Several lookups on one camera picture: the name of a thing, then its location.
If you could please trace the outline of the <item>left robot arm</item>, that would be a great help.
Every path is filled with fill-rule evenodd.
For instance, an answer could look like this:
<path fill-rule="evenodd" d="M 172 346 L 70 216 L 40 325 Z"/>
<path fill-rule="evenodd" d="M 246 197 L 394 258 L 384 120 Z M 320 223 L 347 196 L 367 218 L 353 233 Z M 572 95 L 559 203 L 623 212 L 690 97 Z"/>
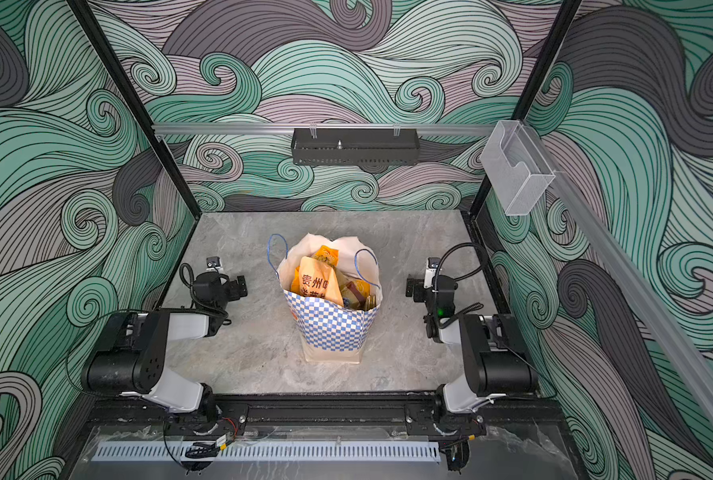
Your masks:
<path fill-rule="evenodd" d="M 194 275 L 180 266 L 180 281 L 190 292 L 189 308 L 114 312 L 80 374 L 84 393 L 104 397 L 138 397 L 170 414 L 200 413 L 220 417 L 210 386 L 188 380 L 166 365 L 168 344 L 211 338 L 232 324 L 226 306 L 248 296 L 244 276 L 232 278 L 212 266 Z"/>

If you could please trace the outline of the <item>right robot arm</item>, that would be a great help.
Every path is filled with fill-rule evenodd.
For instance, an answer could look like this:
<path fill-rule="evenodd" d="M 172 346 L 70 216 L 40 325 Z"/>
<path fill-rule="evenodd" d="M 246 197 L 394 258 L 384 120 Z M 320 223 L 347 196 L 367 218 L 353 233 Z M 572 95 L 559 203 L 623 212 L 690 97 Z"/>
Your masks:
<path fill-rule="evenodd" d="M 438 344 L 458 346 L 463 358 L 463 373 L 440 386 L 435 393 L 436 420 L 446 416 L 474 414 L 500 400 L 535 400 L 539 372 L 528 355 L 514 346 L 519 334 L 508 334 L 510 315 L 484 314 L 478 301 L 464 308 L 455 303 L 461 283 L 484 271 L 483 266 L 455 277 L 444 272 L 447 261 L 460 250 L 472 248 L 483 253 L 475 242 L 459 243 L 440 257 L 430 257 L 422 278 L 408 278 L 406 296 L 426 308 L 426 336 Z"/>

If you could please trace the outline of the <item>gold snack bag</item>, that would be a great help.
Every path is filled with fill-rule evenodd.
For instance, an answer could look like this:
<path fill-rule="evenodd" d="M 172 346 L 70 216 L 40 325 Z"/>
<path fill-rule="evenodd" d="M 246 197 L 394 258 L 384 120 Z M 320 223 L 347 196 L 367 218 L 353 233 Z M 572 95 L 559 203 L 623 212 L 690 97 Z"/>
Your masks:
<path fill-rule="evenodd" d="M 370 311 L 378 304 L 372 285 L 362 279 L 346 277 L 340 284 L 340 295 L 346 309 Z"/>

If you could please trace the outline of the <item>yellow snack bag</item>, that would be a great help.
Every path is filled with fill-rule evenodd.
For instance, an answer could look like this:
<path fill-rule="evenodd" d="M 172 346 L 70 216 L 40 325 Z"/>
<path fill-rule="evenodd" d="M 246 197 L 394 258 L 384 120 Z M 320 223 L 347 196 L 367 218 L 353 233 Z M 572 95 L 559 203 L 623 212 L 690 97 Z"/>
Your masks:
<path fill-rule="evenodd" d="M 312 258 L 332 267 L 336 268 L 338 266 L 338 260 L 340 259 L 340 251 L 328 247 L 326 245 L 320 246 L 314 254 L 312 254 Z"/>

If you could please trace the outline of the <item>orange potato chips bag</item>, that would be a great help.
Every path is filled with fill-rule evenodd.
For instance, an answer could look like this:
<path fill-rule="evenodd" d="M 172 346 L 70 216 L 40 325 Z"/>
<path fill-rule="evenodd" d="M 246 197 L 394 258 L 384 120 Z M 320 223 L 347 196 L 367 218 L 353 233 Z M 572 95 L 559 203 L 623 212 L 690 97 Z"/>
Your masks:
<path fill-rule="evenodd" d="M 290 291 L 302 297 L 320 298 L 344 306 L 338 275 L 324 261 L 304 256 L 294 272 Z"/>

